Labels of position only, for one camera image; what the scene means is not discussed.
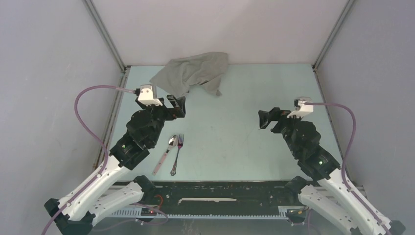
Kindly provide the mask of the grey cloth napkin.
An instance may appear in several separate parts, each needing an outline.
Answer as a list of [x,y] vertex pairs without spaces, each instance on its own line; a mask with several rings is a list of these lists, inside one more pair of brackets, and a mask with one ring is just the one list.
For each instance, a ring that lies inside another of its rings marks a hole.
[[170,60],[150,82],[176,97],[185,96],[192,86],[201,86],[211,95],[221,96],[219,90],[228,70],[229,55],[208,52]]

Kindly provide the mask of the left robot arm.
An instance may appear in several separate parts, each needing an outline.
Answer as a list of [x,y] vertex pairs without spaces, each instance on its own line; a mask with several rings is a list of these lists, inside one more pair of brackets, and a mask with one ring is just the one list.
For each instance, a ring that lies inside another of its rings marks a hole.
[[115,182],[131,172],[157,144],[166,121],[184,118],[185,97],[167,96],[140,101],[141,110],[126,124],[127,131],[110,150],[109,157],[81,185],[61,199],[51,198],[45,209],[63,235],[87,235],[103,218],[133,203],[149,204],[155,197],[155,185],[146,176],[137,176],[127,186],[103,196]]

